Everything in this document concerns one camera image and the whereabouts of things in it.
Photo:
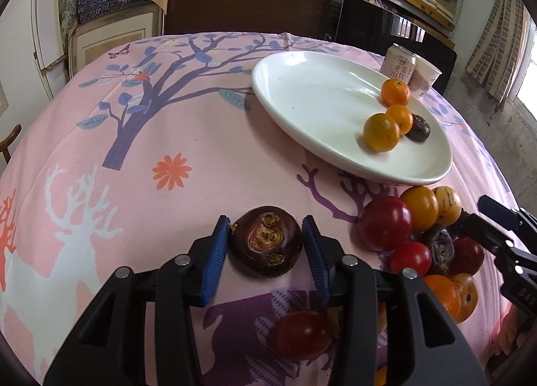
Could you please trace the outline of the person's right hand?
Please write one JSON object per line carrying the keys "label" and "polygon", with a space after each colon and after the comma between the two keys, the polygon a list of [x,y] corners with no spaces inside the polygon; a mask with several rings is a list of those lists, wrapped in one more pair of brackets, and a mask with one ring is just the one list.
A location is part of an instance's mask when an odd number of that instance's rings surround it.
{"label": "person's right hand", "polygon": [[511,305],[491,341],[490,385],[536,385],[536,319]]}

